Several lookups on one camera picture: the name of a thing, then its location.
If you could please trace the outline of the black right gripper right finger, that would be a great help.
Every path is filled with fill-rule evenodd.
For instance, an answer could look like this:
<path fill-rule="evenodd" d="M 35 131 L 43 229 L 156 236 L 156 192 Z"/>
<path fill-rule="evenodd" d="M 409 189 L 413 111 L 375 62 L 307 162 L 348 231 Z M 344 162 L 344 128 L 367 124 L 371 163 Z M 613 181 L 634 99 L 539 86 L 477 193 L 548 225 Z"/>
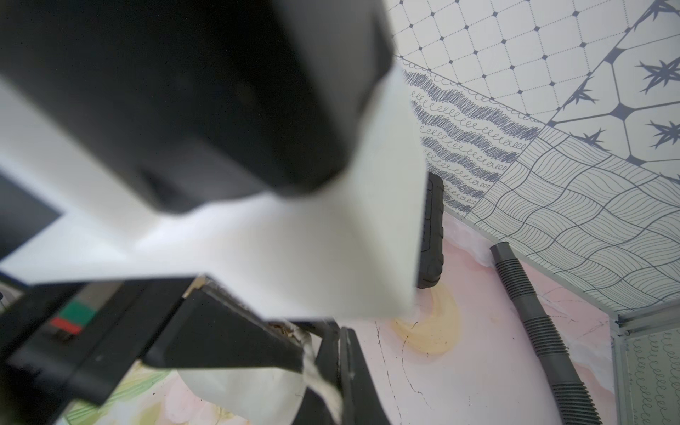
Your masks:
<path fill-rule="evenodd" d="M 353 329 L 339 333 L 339 373 L 343 425 L 390 425 Z"/>

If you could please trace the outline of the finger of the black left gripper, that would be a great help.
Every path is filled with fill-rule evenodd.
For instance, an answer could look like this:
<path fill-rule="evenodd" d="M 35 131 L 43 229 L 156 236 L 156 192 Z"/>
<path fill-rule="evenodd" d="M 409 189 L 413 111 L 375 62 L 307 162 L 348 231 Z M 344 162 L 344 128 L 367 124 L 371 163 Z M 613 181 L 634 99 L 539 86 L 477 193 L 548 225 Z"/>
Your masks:
<path fill-rule="evenodd" d="M 193 290 L 162 327 L 143 363 L 153 368 L 278 368 L 300 373 L 301 344 L 223 290 Z"/>

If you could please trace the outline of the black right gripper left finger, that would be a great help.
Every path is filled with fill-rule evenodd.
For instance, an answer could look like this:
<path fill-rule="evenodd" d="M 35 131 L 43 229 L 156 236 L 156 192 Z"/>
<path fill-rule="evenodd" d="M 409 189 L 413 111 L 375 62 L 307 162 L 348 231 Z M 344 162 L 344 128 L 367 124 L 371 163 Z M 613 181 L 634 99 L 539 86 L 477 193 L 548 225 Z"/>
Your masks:
<path fill-rule="evenodd" d="M 301 324 L 291 325 L 294 338 L 299 341 L 303 350 L 303 381 L 308 390 L 314 392 L 324 403 L 334 424 L 342 423 L 342 395 L 336 385 L 325 379 L 315 363 L 315 351 L 311 333 L 304 330 Z"/>

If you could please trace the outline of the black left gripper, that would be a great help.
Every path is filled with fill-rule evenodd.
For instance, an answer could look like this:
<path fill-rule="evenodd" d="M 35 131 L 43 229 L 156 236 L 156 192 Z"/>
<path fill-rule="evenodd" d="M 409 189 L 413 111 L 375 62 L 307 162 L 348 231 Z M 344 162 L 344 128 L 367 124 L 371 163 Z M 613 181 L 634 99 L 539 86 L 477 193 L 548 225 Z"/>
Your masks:
<path fill-rule="evenodd" d="M 145 356 L 190 285 L 189 278 L 82 284 L 8 365 L 40 391 L 101 405 Z"/>

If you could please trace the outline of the cream cloth drawstring bag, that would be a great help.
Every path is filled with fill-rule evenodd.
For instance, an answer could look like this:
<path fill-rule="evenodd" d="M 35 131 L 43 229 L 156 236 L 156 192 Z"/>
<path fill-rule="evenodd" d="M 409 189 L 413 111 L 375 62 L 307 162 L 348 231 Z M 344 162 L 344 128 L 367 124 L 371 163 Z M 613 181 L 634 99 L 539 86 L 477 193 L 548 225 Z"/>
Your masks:
<path fill-rule="evenodd" d="M 316 363 L 319 345 L 313 337 L 312 342 Z M 197 397 L 252 424 L 334 424 L 323 401 L 306 388 L 301 372 L 281 368 L 186 369 L 179 375 Z"/>

